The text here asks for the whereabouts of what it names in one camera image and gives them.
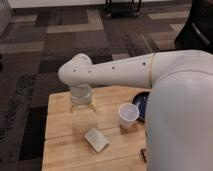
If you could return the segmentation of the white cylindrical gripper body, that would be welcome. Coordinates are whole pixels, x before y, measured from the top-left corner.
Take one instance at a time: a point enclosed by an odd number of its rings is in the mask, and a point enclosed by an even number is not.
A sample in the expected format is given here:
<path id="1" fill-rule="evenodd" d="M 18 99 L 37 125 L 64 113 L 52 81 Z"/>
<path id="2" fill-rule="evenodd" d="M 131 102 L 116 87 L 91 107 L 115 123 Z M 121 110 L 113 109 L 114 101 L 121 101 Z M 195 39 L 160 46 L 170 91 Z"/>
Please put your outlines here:
<path id="1" fill-rule="evenodd" d="M 92 102 L 92 90 L 89 84 L 70 87 L 70 99 L 76 105 L 86 105 Z"/>

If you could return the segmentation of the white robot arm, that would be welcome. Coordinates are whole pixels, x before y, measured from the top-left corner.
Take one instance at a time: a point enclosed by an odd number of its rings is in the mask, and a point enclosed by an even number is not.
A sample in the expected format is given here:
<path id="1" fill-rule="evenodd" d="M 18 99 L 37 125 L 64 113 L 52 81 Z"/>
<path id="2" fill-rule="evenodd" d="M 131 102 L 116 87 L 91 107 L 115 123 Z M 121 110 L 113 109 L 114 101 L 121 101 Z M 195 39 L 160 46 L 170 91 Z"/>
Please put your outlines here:
<path id="1" fill-rule="evenodd" d="M 213 54 L 167 51 L 94 64 L 80 53 L 58 77 L 78 102 L 91 98 L 91 84 L 149 88 L 147 171 L 213 171 Z"/>

